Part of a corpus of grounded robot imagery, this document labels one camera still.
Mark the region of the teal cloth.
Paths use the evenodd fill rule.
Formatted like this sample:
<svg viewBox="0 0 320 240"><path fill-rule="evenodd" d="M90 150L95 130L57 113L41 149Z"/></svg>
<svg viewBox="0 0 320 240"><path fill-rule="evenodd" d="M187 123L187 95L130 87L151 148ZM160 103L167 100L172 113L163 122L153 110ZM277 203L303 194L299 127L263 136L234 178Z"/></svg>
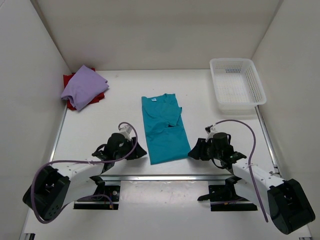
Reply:
<svg viewBox="0 0 320 240"><path fill-rule="evenodd" d="M187 158L191 148L176 95L143 96L141 109L150 164Z"/></svg>

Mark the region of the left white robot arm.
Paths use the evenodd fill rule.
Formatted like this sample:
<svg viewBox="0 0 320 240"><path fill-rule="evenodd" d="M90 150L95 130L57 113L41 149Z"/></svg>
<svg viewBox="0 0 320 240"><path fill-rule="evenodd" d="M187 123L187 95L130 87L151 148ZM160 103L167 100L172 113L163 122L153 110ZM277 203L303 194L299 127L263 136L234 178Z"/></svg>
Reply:
<svg viewBox="0 0 320 240"><path fill-rule="evenodd" d="M42 168L22 201L46 223L53 221L71 202L89 199L111 201L111 196L105 193L101 175L118 160L135 160L146 154L136 137L127 139L121 133L113 133L87 161L55 161Z"/></svg>

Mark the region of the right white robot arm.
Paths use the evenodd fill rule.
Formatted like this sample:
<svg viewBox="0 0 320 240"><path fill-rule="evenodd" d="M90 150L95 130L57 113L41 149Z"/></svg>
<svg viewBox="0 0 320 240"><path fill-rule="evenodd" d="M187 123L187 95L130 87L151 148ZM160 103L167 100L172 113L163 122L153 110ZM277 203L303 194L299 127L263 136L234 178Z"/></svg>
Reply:
<svg viewBox="0 0 320 240"><path fill-rule="evenodd" d="M284 180L250 165L247 157L235 151L231 135L218 132L209 139L199 138L188 153L195 160L220 162L220 168L231 173L224 185L198 197L211 202L215 211L232 210L231 203L246 200L270 216L275 227L285 235L313 222L316 215L301 184L295 179Z"/></svg>

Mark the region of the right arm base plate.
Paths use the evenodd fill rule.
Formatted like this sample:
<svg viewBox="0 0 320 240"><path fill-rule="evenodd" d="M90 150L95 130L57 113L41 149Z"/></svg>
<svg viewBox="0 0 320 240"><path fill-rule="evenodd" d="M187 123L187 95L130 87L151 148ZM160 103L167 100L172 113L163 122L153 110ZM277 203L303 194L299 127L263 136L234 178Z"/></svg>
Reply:
<svg viewBox="0 0 320 240"><path fill-rule="evenodd" d="M198 197L198 202L209 201L211 212L257 211L255 204L227 190L226 185L209 185L208 193Z"/></svg>

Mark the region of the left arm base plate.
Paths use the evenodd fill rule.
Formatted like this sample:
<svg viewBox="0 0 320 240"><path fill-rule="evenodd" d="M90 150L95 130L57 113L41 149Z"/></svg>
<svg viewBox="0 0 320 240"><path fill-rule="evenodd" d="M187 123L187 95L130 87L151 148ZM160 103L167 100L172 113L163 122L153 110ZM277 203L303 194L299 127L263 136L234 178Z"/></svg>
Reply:
<svg viewBox="0 0 320 240"><path fill-rule="evenodd" d="M119 209L121 182L106 181L104 185L97 187L94 196L75 201L75 210L102 210L116 211Z"/></svg>

